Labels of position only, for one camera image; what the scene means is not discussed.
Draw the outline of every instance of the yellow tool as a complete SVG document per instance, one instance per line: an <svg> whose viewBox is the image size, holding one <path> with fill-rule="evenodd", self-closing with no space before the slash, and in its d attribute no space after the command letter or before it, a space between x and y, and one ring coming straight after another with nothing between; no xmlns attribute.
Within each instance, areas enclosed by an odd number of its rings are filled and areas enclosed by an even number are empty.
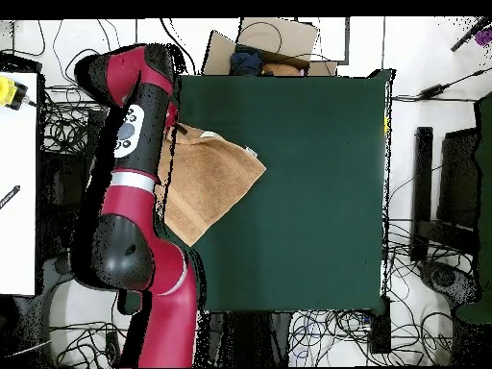
<svg viewBox="0 0 492 369"><path fill-rule="evenodd" d="M384 135L388 135L389 132L389 117L384 118Z"/></svg>
<svg viewBox="0 0 492 369"><path fill-rule="evenodd" d="M5 106L18 111L23 103L35 106L36 103L27 97L26 92L26 86L0 76L0 107Z"/></svg>

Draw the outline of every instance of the green table surface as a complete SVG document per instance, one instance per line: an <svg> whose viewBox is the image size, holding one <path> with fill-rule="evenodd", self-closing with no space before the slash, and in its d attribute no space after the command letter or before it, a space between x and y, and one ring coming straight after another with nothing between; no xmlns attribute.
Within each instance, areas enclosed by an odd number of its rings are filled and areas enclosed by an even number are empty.
<svg viewBox="0 0 492 369"><path fill-rule="evenodd" d="M389 77L182 77L180 121L266 167L193 246L206 309L378 305Z"/></svg>

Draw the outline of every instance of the desk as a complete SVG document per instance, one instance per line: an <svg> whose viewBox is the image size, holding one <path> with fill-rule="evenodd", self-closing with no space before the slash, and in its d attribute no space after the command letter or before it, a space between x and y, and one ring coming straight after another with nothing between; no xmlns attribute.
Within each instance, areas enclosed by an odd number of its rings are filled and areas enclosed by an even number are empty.
<svg viewBox="0 0 492 369"><path fill-rule="evenodd" d="M0 72L28 87L37 101L37 74ZM37 109L0 108L0 199L17 194L0 210L0 294L35 294Z"/></svg>

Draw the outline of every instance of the cardboard box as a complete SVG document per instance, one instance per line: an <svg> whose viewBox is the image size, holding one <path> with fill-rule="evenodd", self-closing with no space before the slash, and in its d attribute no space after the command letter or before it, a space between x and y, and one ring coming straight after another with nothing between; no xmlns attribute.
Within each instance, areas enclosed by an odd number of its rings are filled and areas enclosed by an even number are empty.
<svg viewBox="0 0 492 369"><path fill-rule="evenodd" d="M278 62L307 70L309 76L331 76L336 62L310 61L318 29L310 24L273 17L244 17L236 42L212 31L204 62L204 75L229 75L235 45L263 51L265 63Z"/></svg>

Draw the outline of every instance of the brown towel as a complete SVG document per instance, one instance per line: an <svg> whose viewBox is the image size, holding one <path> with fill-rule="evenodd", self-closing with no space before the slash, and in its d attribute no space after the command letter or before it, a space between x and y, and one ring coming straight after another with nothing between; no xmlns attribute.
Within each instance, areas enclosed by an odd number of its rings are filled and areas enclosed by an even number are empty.
<svg viewBox="0 0 492 369"><path fill-rule="evenodd" d="M191 246L248 192L265 167L255 154L220 135L180 125L187 133L178 130L176 135L164 222ZM168 131L160 152L161 185L155 189L160 216L173 130Z"/></svg>

